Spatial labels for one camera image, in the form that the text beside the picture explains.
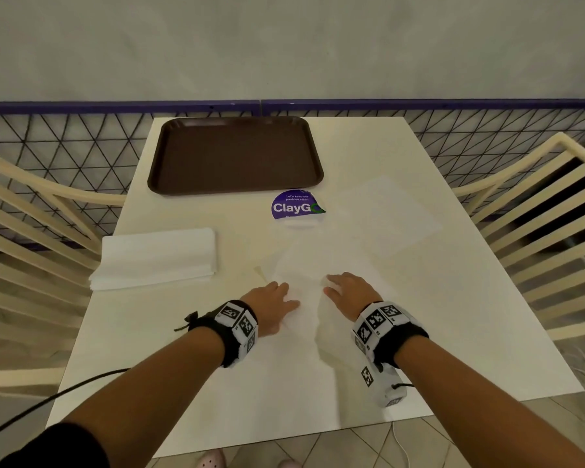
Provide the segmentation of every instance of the brown tray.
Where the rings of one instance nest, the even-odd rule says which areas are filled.
[[[162,195],[307,188],[323,179],[299,117],[175,118],[160,132],[148,187]]]

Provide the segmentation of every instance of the purple metal bar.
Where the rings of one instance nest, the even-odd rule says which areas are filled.
[[[259,116],[260,101],[0,101],[0,115],[162,113],[167,111],[251,111],[252,115]]]
[[[585,98],[465,98],[465,99],[380,99],[351,100],[262,100],[262,114],[292,110],[517,110],[585,109]]]

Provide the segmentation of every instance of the table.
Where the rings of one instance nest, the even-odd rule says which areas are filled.
[[[172,329],[189,312],[264,285],[254,267],[291,240],[273,227],[278,191],[174,198],[151,192],[147,177],[167,120],[151,126],[115,234],[212,227],[218,273],[207,284],[94,292],[61,389],[136,364],[177,338]],[[442,224],[392,258],[373,260],[438,344],[521,401],[583,390],[405,119],[306,120],[325,171],[311,191],[326,210],[343,190],[387,175]],[[348,378],[290,332],[261,339],[242,364],[214,373],[156,456],[431,415],[415,390],[383,411],[347,397]],[[48,424],[110,379],[56,400]]]

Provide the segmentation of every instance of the wristband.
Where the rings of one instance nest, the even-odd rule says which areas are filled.
[[[217,332],[225,346],[225,356],[221,364],[224,368],[230,368],[241,361],[256,344],[256,314],[240,300],[228,301],[202,317],[193,312],[185,321],[188,323],[188,331],[207,327]]]
[[[368,305],[358,317],[351,333],[366,358],[381,367],[388,363],[398,368],[394,354],[414,335],[429,338],[420,322],[403,307],[383,301]]]

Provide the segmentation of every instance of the shoe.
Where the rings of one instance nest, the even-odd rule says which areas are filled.
[[[278,468],[301,468],[301,463],[295,460],[281,460],[278,464]]]
[[[226,468],[228,464],[225,462],[225,455],[223,451],[218,448],[216,450],[209,450],[204,453],[195,468]]]

